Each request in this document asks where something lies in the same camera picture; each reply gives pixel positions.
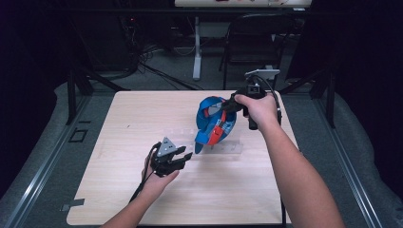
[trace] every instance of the gray carpet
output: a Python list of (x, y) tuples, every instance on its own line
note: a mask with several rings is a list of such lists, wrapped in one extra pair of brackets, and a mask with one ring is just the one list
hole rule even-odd
[[(290, 43), (284, 58), (283, 68), (278, 78), (277, 89), (288, 84), (284, 82), (284, 75), (295, 43)], [(221, 49), (216, 46), (203, 46), (201, 79), (192, 80), (193, 53), (180, 55), (176, 52), (156, 51), (150, 55), (147, 64), (164, 73), (180, 78), (188, 83), (198, 85), (202, 89), (221, 89), (221, 72), (218, 72)], [(242, 73), (256, 69), (237, 67), (231, 68), (228, 77), (228, 89), (238, 89), (244, 85)], [(144, 72), (143, 68), (126, 78), (114, 80), (119, 86), (133, 90), (172, 90), (177, 89), (162, 77)], [(61, 211), (64, 204), (74, 199), (76, 190), (84, 174), (86, 163), (96, 143), (106, 113), (113, 99), (113, 91), (98, 82), (92, 82), (95, 93), (90, 98), (80, 96), (80, 101), (86, 101), (86, 106), (77, 117), (72, 128), (86, 130), (86, 137), (82, 142), (65, 142), (60, 149), (60, 156), (56, 159), (51, 174), (45, 181), (45, 186), (34, 199), (33, 204), (17, 222), (20, 227), (69, 227), (66, 223), (68, 211)], [(284, 105), (295, 132), (301, 152), (314, 165), (329, 185), (335, 196), (337, 205), (347, 227), (368, 227), (368, 222), (357, 203), (356, 195), (351, 184), (346, 179), (339, 159), (337, 148), (329, 133), (326, 122), (321, 118), (321, 110), (317, 104), (322, 101), (313, 101), (307, 94), (310, 85), (299, 88), (296, 93), (282, 96)], [(42, 138), (32, 151), (26, 165), (17, 177), (7, 194), (0, 201), (1, 223), (6, 226), (25, 191), (34, 178), (36, 172), (49, 154), (57, 145), (61, 135), (66, 132), (67, 120), (67, 87), (61, 85), (55, 91), (58, 95), (58, 105), (49, 121)], [(403, 227), (402, 203), (390, 189), (379, 179), (373, 163), (373, 149), (365, 131), (355, 115), (344, 101), (336, 96), (335, 106), (336, 133), (342, 140), (343, 146), (354, 165), (355, 171), (368, 194), (374, 211), (383, 227)]]

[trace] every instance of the black curtain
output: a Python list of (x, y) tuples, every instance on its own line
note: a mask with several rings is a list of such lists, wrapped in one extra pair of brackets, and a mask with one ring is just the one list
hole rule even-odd
[(399, 0), (382, 1), (358, 28), (336, 73), (374, 147), (381, 179), (403, 199), (403, 21)]
[(60, 27), (36, 1), (0, 2), (0, 196), (48, 124), (56, 106), (54, 89), (67, 80), (70, 62), (57, 38)]
[(402, 7), (400, 0), (314, 0), (312, 12), (354, 16), (307, 19), (287, 78), (331, 66), (336, 92), (370, 137), (381, 179), (403, 199)]

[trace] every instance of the silver metal part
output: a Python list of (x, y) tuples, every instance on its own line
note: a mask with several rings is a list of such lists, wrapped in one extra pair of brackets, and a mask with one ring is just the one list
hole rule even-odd
[(158, 150), (158, 157), (162, 157), (164, 155), (170, 154), (172, 152), (175, 152), (176, 146), (174, 143), (172, 143), (167, 137), (163, 138), (163, 143), (160, 146), (160, 149)]
[(245, 78), (249, 78), (252, 75), (258, 75), (264, 80), (273, 81), (276, 78), (276, 75), (279, 74), (279, 69), (256, 69), (250, 72), (245, 73)]
[(213, 104), (208, 107), (208, 115), (214, 115), (221, 110), (222, 103)]

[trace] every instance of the table top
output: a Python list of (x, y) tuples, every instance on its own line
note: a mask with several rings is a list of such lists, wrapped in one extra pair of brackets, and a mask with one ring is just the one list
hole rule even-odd
[[(99, 225), (124, 208), (141, 181), (144, 158), (168, 137), (194, 152), (196, 113), (208, 96), (234, 91), (123, 91), (116, 93), (75, 200), (70, 225)], [(297, 145), (282, 106), (282, 127)], [(145, 213), (142, 225), (281, 223), (277, 184), (261, 134), (238, 112), (232, 132), (194, 154)]]
[(175, 0), (176, 7), (196, 8), (309, 8), (312, 0)]

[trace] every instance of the dark background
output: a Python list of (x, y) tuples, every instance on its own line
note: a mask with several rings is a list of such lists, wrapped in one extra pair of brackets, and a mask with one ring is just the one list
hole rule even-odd
[[(116, 7), (109, 1), (94, 2)], [(122, 21), (116, 17), (110, 20), (76, 17), (76, 27), (73, 27), (63, 17), (49, 19), (37, 3), (43, 4), (18, 0), (2, 1), (0, 6), (1, 196), (48, 123), (56, 103), (53, 90), (67, 80), (72, 61), (77, 60), (90, 69), (107, 66), (114, 70), (126, 70), (136, 63), (120, 30)], [(403, 3), (399, 0), (375, 3), (362, 1), (360, 4), (364, 6), (375, 7), (358, 10), (355, 23), (343, 17), (308, 18), (288, 77), (308, 77), (336, 63), (336, 92), (367, 131), (382, 180), (403, 198), (403, 26), (399, 24)], [(311, 10), (357, 10), (350, 4), (350, 1), (315, 0)], [(148, 29), (161, 21), (154, 19), (147, 21)], [(97, 53), (86, 51), (82, 36), (88, 41), (86, 45)], [(169, 48), (170, 37), (162, 42)], [(348, 48), (339, 48), (340, 43), (347, 44)], [(121, 59), (108, 58), (110, 52), (116, 51), (122, 53)]]

